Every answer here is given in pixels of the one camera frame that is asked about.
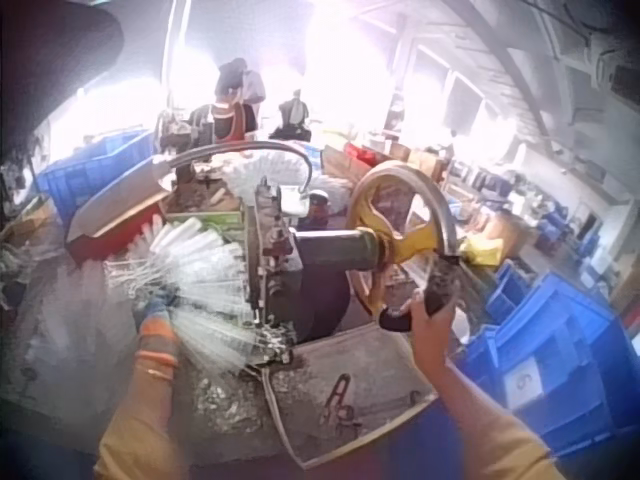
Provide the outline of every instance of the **yellow sleeve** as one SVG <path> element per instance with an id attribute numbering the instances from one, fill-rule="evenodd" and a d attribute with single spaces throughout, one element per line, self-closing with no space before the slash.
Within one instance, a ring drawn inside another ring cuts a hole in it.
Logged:
<path id="1" fill-rule="evenodd" d="M 561 480 L 549 449 L 515 417 L 497 418 L 482 435 L 465 438 L 466 477 L 482 480 Z"/>
<path id="2" fill-rule="evenodd" d="M 186 478 L 169 437 L 120 408 L 100 441 L 96 479 L 164 480 Z"/>

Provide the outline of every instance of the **bracelet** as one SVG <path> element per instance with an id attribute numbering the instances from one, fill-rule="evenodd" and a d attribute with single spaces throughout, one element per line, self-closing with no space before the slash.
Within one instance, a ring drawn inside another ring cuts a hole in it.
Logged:
<path id="1" fill-rule="evenodd" d="M 162 365 L 166 365 L 167 367 L 176 368 L 178 366 L 178 359 L 170 353 L 138 350 L 135 354 L 135 358 L 141 358 L 144 360 L 153 360 L 155 362 L 161 363 Z"/>
<path id="2" fill-rule="evenodd" d="M 160 378 L 160 379 L 165 380 L 165 381 L 167 381 L 169 383 L 173 383 L 173 377 L 171 375 L 167 375 L 166 373 L 162 373 L 159 370 L 154 370 L 152 368 L 144 368 L 144 367 L 140 367 L 140 366 L 136 366 L 136 368 L 139 369 L 139 370 L 142 370 L 143 372 L 147 372 L 152 377 Z"/>

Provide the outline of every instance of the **blue glove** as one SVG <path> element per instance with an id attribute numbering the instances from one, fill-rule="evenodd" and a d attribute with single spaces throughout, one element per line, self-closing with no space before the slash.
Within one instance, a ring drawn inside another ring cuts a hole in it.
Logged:
<path id="1" fill-rule="evenodd" d="M 136 331 L 140 331 L 140 325 L 149 317 L 156 317 L 170 322 L 169 307 L 176 298 L 176 289 L 161 287 L 153 293 L 141 292 L 133 301 L 133 319 Z"/>

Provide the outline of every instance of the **black handle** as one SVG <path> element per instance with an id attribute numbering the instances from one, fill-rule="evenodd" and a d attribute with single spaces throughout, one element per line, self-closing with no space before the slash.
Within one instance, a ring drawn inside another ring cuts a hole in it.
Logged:
<path id="1" fill-rule="evenodd" d="M 459 257 L 439 257 L 431 269 L 424 290 L 424 309 L 430 317 L 449 303 L 457 278 Z M 378 323 L 390 332 L 410 332 L 411 312 L 402 313 L 396 308 L 385 307 L 380 313 Z"/>

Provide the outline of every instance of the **dark cylinder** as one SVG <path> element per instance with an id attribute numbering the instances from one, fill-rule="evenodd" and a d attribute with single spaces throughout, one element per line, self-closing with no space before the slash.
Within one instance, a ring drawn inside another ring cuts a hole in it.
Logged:
<path id="1" fill-rule="evenodd" d="M 380 246 L 369 229 L 296 232 L 296 245 L 303 265 L 335 270 L 373 270 Z"/>

